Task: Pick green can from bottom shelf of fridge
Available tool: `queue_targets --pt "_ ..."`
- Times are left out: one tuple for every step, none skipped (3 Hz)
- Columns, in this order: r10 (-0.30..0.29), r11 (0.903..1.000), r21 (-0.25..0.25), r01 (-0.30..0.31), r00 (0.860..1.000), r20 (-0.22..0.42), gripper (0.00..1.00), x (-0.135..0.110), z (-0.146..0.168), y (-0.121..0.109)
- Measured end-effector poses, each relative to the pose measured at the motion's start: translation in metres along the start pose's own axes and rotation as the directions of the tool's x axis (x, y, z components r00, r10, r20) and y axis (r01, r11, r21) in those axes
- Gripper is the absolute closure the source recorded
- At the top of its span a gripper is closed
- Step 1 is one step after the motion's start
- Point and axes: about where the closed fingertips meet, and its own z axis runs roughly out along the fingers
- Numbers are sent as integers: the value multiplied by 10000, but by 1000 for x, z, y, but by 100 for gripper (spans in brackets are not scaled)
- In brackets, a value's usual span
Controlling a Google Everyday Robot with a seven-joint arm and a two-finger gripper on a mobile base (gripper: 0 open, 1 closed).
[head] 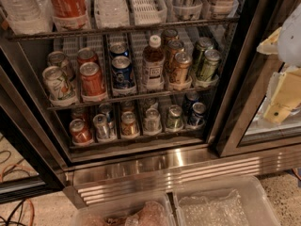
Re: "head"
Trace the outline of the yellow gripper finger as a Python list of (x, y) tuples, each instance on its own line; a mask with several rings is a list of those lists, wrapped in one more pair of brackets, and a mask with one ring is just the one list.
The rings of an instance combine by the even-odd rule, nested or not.
[(301, 104), (301, 68), (290, 66), (283, 73), (273, 73), (266, 91), (263, 118), (282, 123)]
[(261, 42), (257, 47), (257, 52), (264, 55), (277, 55), (277, 41), (281, 27), (276, 29), (266, 40)]

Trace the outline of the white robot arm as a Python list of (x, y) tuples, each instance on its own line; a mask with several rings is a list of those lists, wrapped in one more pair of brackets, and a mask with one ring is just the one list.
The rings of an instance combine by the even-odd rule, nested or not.
[(280, 124), (301, 104), (301, 5), (259, 44), (257, 51), (277, 55), (288, 66), (284, 72), (273, 73), (263, 103), (262, 118)]

